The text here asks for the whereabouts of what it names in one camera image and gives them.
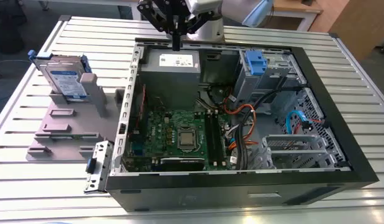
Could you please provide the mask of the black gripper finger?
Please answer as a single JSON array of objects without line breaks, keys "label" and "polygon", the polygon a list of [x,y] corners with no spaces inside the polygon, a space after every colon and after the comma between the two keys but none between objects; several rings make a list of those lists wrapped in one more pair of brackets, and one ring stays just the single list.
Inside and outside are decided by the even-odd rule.
[{"label": "black gripper finger", "polygon": [[177,50],[177,29],[170,0],[139,0],[137,9],[159,32],[166,32]]},{"label": "black gripper finger", "polygon": [[182,42],[181,38],[186,34],[194,34],[196,31],[204,26],[204,24],[213,18],[214,12],[209,11],[198,14],[190,20],[186,20],[188,13],[182,12],[178,15],[177,23],[177,50],[181,50]]}]

